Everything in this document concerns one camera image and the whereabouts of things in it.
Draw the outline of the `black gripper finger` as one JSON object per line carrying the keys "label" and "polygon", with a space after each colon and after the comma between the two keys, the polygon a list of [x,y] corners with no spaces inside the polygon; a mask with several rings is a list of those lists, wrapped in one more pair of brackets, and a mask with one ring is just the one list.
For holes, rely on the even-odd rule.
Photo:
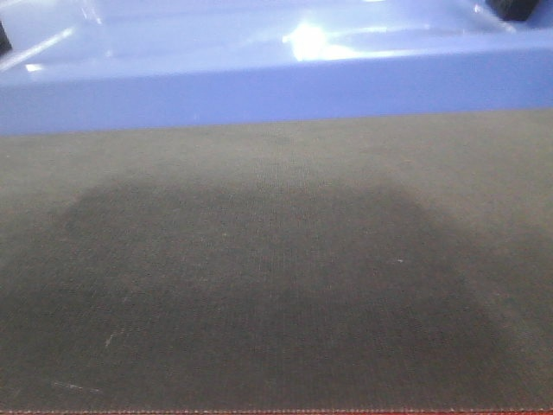
{"label": "black gripper finger", "polygon": [[486,0],[486,4],[504,21],[526,21],[538,0]]}
{"label": "black gripper finger", "polygon": [[11,49],[10,39],[5,32],[3,23],[0,22],[0,53],[8,53]]}

